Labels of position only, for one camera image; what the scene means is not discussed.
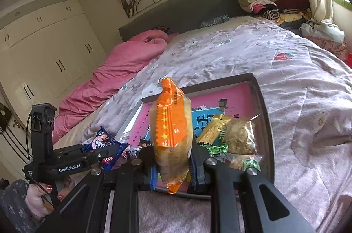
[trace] green candy wrapper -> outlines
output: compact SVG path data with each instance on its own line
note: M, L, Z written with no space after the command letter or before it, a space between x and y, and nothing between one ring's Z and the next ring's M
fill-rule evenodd
M227 143L221 143L220 145L213 146L206 143L198 143L202 147L206 148L211 155L217 155L220 153L226 153L228 149Z

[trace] gold snack package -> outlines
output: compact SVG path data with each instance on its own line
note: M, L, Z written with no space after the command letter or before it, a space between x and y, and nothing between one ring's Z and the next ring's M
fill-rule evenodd
M230 122L231 115L215 114L203 132L197 138L197 143L212 144L220 135L220 132L226 128Z
M223 141L228 144L228 152L240 155L258 154L254 137L253 118L231 120Z
M191 101L170 78L150 108L150 134L161 179L175 194L186 179L193 139Z

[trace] person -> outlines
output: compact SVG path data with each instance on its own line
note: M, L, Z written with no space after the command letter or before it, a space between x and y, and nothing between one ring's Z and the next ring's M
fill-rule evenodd
M40 183L49 193L52 186ZM67 177L64 188L57 198L63 200L75 186L75 180ZM0 206L6 217L18 233L32 233L37 230L44 218L53 210L51 204L43 202L46 195L36 184L28 184L24 180L16 180L4 190L0 190Z

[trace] sleeve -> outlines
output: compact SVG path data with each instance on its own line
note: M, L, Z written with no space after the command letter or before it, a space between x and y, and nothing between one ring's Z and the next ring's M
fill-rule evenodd
M19 233L35 232L40 225L25 203L28 187L24 180L17 180L5 188L0 197L2 210Z

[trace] pink blanket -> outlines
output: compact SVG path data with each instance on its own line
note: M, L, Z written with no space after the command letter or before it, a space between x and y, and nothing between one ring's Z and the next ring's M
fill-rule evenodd
M55 118L52 133L53 143L162 54L167 41L168 35L165 32L150 30L115 46L92 78L78 86L59 104L59 115Z

